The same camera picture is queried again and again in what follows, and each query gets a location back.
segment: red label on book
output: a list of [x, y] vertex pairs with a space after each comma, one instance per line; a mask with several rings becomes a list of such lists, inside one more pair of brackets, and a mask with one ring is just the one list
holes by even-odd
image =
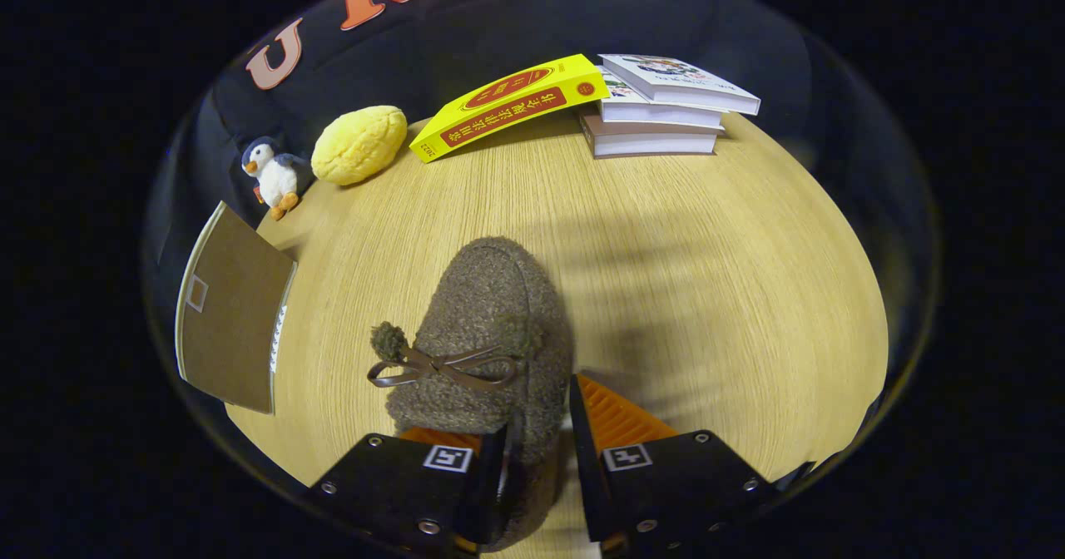
[[525, 70], [521, 75], [513, 75], [510, 78], [503, 78], [499, 81], [495, 81], [493, 84], [485, 86], [480, 89], [472, 100], [469, 100], [464, 109], [475, 109], [480, 108], [484, 104], [490, 104], [492, 101], [498, 100], [499, 97], [510, 96], [515, 92], [521, 92], [521, 89], [526, 88], [526, 86], [532, 85], [534, 82], [541, 81], [544, 77], [551, 75], [551, 69], [548, 67], [538, 67], [538, 69]]
[[479, 135], [495, 131], [496, 128], [506, 127], [513, 120], [521, 120], [526, 116], [564, 106], [564, 104], [566, 96], [563, 96], [562, 89], [559, 89], [558, 86], [552, 86], [551, 89], [532, 93], [530, 96], [521, 97], [521, 99], [509, 101], [502, 106], [490, 109], [490, 111], [465, 120], [463, 124], [458, 124], [449, 131], [443, 131], [440, 137], [447, 143], [448, 147], [460, 146], [469, 138], [479, 137]]

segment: stack of books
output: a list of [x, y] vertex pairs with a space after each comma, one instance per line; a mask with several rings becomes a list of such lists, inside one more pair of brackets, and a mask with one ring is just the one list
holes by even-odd
[[601, 55], [610, 96], [586, 104], [580, 127], [596, 158], [707, 154], [724, 133], [721, 115], [757, 115], [761, 100], [676, 59]]

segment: yellow bread plush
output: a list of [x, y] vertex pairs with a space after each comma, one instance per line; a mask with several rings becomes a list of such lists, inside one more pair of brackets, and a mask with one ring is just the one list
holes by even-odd
[[371, 106], [332, 120], [314, 144], [314, 176], [353, 184], [392, 162], [407, 137], [407, 116], [395, 106]]

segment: pompom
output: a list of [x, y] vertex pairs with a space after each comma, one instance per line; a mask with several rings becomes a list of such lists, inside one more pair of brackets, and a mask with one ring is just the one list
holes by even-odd
[[370, 332], [370, 344], [382, 361], [402, 362], [399, 350], [407, 346], [407, 335], [396, 325], [381, 323]]

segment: orange gripper pad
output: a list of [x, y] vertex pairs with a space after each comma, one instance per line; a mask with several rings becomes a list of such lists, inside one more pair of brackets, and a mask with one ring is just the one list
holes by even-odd
[[580, 395], [595, 441], [595, 453], [676, 437], [678, 432], [605, 385], [578, 374]]
[[411, 428], [399, 434], [400, 439], [425, 443], [427, 445], [444, 445], [449, 447], [464, 447], [473, 449], [474, 454], [480, 453], [479, 434], [456, 434], [453, 432], [441, 432], [429, 430], [428, 428]]

